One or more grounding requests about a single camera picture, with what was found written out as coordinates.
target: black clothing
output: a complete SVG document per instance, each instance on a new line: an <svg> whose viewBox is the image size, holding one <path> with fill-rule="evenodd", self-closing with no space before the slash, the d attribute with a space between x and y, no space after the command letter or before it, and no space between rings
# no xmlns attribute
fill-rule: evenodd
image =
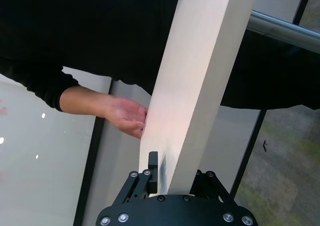
<svg viewBox="0 0 320 226"><path fill-rule="evenodd" d="M178 0L0 0L0 73L60 110L62 66L150 94ZM222 105L319 108L320 56L246 31Z"/></svg>

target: metal rail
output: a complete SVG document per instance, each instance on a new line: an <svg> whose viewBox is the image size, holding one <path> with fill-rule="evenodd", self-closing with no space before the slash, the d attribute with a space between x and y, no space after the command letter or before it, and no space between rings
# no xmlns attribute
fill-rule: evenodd
<svg viewBox="0 0 320 226"><path fill-rule="evenodd" d="M252 11L247 29L320 54L320 34Z"/></svg>

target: glass panel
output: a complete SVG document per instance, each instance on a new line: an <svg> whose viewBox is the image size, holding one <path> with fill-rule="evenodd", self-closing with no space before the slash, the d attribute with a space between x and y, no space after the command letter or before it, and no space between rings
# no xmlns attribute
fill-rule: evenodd
<svg viewBox="0 0 320 226"><path fill-rule="evenodd" d="M71 71L82 85L108 91L109 78ZM1 225L73 224L94 122L0 82Z"/></svg>

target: wooden plank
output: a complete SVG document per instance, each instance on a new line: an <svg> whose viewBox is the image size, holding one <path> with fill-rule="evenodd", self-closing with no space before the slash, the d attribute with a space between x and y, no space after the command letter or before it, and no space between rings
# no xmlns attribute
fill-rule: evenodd
<svg viewBox="0 0 320 226"><path fill-rule="evenodd" d="M159 193L188 193L255 0L179 0L140 144Z"/></svg>

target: bolt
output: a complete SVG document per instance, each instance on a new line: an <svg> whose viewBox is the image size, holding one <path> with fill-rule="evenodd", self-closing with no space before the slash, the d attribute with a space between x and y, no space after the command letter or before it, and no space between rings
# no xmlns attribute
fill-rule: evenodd
<svg viewBox="0 0 320 226"><path fill-rule="evenodd" d="M110 223L111 219L109 217L103 217L100 221L100 224L105 226L108 225Z"/></svg>
<svg viewBox="0 0 320 226"><path fill-rule="evenodd" d="M214 176L214 172L208 171L208 172L207 172L207 175L208 175L209 177L213 177L213 176Z"/></svg>
<svg viewBox="0 0 320 226"><path fill-rule="evenodd" d="M223 215L223 219L226 221L226 222L233 222L234 221L234 217L230 214L230 213L225 213Z"/></svg>
<svg viewBox="0 0 320 226"><path fill-rule="evenodd" d="M189 196L183 196L184 201L186 202L190 202L191 198Z"/></svg>
<svg viewBox="0 0 320 226"><path fill-rule="evenodd" d="M129 215L126 213L122 213L118 217L119 222L126 222L129 219Z"/></svg>
<svg viewBox="0 0 320 226"><path fill-rule="evenodd" d="M131 176L131 177L137 177L137 175L138 175L137 172L132 172L132 173L130 173L130 176Z"/></svg>
<svg viewBox="0 0 320 226"><path fill-rule="evenodd" d="M245 225L248 225L248 226L251 226L254 224L254 221L249 216L243 216L241 220Z"/></svg>
<svg viewBox="0 0 320 226"><path fill-rule="evenodd" d="M166 198L164 196L160 195L160 196L158 196L157 199L159 202L164 202Z"/></svg>

